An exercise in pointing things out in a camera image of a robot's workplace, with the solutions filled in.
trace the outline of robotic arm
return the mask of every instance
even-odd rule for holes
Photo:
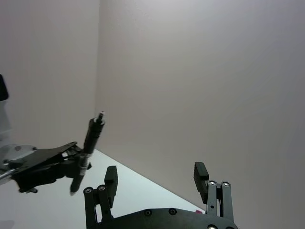
[[[37,149],[31,145],[13,144],[10,138],[10,123],[4,105],[9,95],[0,75],[0,182],[10,179],[17,182],[19,192],[36,193],[36,186],[54,183],[64,176],[72,178],[71,194],[81,184],[89,158],[105,124],[103,113],[89,122],[83,149],[76,142],[54,149]]]
[[[80,186],[104,126],[103,113],[91,119],[83,149],[76,142],[54,149],[37,149],[31,145],[13,144],[10,124],[4,111],[9,95],[0,75],[0,184],[14,179],[20,192],[36,193],[36,186],[50,184],[64,176],[73,178],[70,187],[75,193]],[[238,229],[234,224],[231,185],[218,184],[209,179],[202,162],[195,163],[194,180],[202,201],[207,206],[205,214],[176,208],[145,209],[114,218],[111,214],[118,186],[116,166],[107,168],[105,184],[96,189],[84,189],[87,229]],[[102,211],[98,221],[96,206]]]

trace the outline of black plastic part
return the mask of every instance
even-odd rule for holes
[[[109,166],[105,175],[105,186],[108,195],[108,201],[110,208],[113,207],[114,197],[118,187],[118,172],[116,166]]]
[[[217,216],[217,197],[216,197],[217,183],[215,181],[209,181],[208,189],[209,189],[209,195],[208,195],[206,213],[208,215]]]
[[[97,188],[97,194],[100,201],[101,211],[102,211],[102,221],[107,222],[112,219],[111,210],[109,205],[109,200],[107,196],[107,188],[104,187],[104,190],[100,190],[99,187]]]
[[[224,183],[222,183],[221,185],[223,195],[220,201],[220,216],[234,222],[231,185],[229,184],[228,186],[225,186]]]
[[[0,74],[0,102],[7,100],[9,98],[9,93],[6,88],[3,76]]]
[[[105,175],[105,185],[100,185],[97,189],[91,187],[84,189],[85,208],[86,208],[86,225],[87,228],[95,228],[97,226],[96,205],[101,206],[102,223],[106,223],[113,219],[111,208],[113,206],[114,197],[118,186],[118,173],[116,166],[109,166]]]
[[[12,178],[19,186],[19,192],[32,192],[36,186],[51,184],[64,176],[75,176],[74,159],[79,154],[76,142],[55,149],[37,149],[34,153],[9,162],[10,168],[17,168]],[[71,159],[64,160],[62,153],[69,151]]]
[[[94,189],[92,187],[87,187],[84,189],[84,196],[85,196],[85,212],[86,212],[86,227],[88,229],[94,228],[97,223],[96,217],[96,208],[95,208],[95,201],[94,201]]]
[[[95,229],[207,229],[215,225],[218,229],[233,228],[237,226],[230,220],[222,217],[198,214],[191,211],[176,209],[176,214],[170,214],[168,208],[149,209],[134,212],[129,215],[114,218],[107,222],[97,223]]]
[[[197,190],[200,193],[201,199],[203,203],[206,204],[208,200],[207,181],[209,180],[209,173],[206,170],[204,163],[202,162],[195,163],[194,180]]]

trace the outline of black marker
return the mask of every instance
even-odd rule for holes
[[[81,181],[86,173],[89,165],[89,158],[91,157],[95,145],[101,135],[102,129],[105,122],[103,121],[104,113],[101,112],[98,118],[93,118],[89,122],[89,128],[86,135],[83,153],[78,161],[78,168],[76,176],[74,177],[72,184],[70,186],[70,194],[73,195],[80,188]]]

